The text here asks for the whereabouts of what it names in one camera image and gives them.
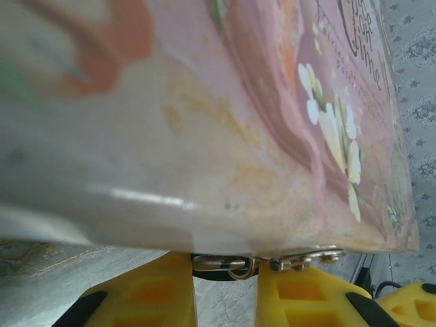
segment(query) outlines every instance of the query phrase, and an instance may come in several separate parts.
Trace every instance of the patterned fabric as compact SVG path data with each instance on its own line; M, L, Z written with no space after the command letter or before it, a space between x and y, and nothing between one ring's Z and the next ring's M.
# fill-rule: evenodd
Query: patterned fabric
M396 81L408 148L421 248L391 255L392 278L436 282L436 3L389 0Z

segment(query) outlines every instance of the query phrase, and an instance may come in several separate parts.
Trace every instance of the black cable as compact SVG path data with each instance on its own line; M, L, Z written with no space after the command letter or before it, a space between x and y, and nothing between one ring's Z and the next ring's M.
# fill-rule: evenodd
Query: black cable
M377 286L377 289L375 290L374 298L379 298L379 297L380 297L380 294L381 294L381 292L382 292L382 290L383 290L386 286L392 286L392 287L395 287L395 288L401 288L401 287L402 287L401 284L395 283L394 281L382 281L382 282Z

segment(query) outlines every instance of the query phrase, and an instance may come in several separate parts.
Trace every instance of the yellow plastic block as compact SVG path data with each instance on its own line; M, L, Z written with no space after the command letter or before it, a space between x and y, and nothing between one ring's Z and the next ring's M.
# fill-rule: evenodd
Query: yellow plastic block
M401 327L436 327L436 294L412 283L377 299Z
M364 289L316 268L275 273L266 262L259 267L256 327L367 327L345 297Z
M189 254L169 252L156 260L99 284L107 296L85 327L197 326Z

